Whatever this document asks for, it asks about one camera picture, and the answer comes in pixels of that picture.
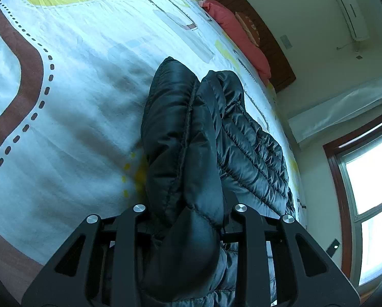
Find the wall-mounted air conditioner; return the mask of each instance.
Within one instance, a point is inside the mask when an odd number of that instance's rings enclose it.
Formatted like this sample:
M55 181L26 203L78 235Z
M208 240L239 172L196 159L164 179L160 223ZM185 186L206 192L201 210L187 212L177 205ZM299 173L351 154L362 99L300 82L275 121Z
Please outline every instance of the wall-mounted air conditioner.
M347 21L353 39L359 42L368 39L367 25L357 0L337 0L337 2Z

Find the metal bolt head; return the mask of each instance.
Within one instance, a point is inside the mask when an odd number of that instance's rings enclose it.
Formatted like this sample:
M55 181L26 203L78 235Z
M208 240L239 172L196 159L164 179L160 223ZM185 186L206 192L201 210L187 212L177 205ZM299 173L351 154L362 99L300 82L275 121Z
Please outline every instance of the metal bolt head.
M238 212L245 212L248 209L248 207L245 204L239 203L235 205L235 210Z
M145 210L145 205L137 204L133 207L134 212L143 212Z
M89 224L94 224L98 221L98 217L95 214L91 214L90 216L87 217L86 221Z
M287 224L292 224L294 222L294 217L289 215L289 214L286 214L282 217L283 221Z

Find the pink pillow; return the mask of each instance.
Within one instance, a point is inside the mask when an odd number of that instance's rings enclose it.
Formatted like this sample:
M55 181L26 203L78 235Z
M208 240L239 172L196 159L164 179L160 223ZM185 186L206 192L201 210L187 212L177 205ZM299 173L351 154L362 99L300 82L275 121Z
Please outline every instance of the pink pillow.
M204 0L202 8L221 26L249 62L255 67L262 82L267 85L271 77L269 62L263 52L255 46L243 30L233 12L218 1Z

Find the wooden headboard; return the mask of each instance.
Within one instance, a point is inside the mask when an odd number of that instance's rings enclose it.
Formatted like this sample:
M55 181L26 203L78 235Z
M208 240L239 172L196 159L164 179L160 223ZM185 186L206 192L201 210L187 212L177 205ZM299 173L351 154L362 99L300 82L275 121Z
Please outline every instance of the wooden headboard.
M249 2L247 0L216 1L220 2L234 13L239 11L246 14L255 24L259 31L260 49L269 61L272 72L272 78L270 81L272 82L276 92L290 85L296 79L296 76L294 75L293 70L276 39Z

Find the white bedsheet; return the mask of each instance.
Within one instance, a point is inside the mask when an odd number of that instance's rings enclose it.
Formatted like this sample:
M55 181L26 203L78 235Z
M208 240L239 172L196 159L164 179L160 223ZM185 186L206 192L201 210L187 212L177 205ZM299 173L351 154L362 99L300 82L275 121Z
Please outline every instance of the white bedsheet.
M283 148L298 210L297 165L271 99L197 1L1 1L12 31L43 63L34 108L0 146L0 235L26 256L45 264L87 215L115 216L141 202L143 107L167 56L199 79L209 70L238 74L248 113ZM21 70L0 36L0 116L20 91L21 77L31 72Z

